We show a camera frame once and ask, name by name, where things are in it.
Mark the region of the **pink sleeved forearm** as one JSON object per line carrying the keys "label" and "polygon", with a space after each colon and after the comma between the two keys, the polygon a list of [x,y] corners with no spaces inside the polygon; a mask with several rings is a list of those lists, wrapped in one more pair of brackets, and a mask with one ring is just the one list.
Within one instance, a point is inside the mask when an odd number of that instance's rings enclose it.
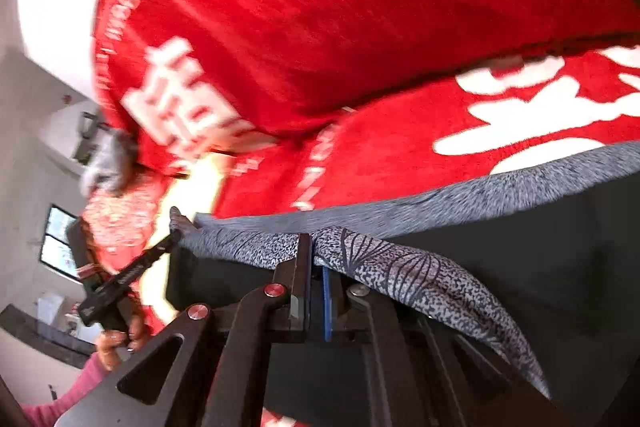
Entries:
{"label": "pink sleeved forearm", "polygon": [[58,419],[88,393],[93,390],[108,374],[100,361],[99,355],[93,353],[85,364],[70,390],[61,398],[46,404],[28,407],[22,405],[22,410],[30,425],[35,427],[53,427]]}

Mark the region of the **person's left hand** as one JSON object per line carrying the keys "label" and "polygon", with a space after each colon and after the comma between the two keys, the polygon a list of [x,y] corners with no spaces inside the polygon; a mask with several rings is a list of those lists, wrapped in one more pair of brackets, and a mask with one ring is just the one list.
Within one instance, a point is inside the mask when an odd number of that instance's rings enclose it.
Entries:
{"label": "person's left hand", "polygon": [[127,352],[136,352],[141,350],[150,338],[148,325],[145,324],[141,315],[135,313],[129,321],[128,332],[113,329],[103,331],[96,338],[96,353],[104,369],[111,372],[122,363],[122,358],[118,354],[120,348],[124,348]]}

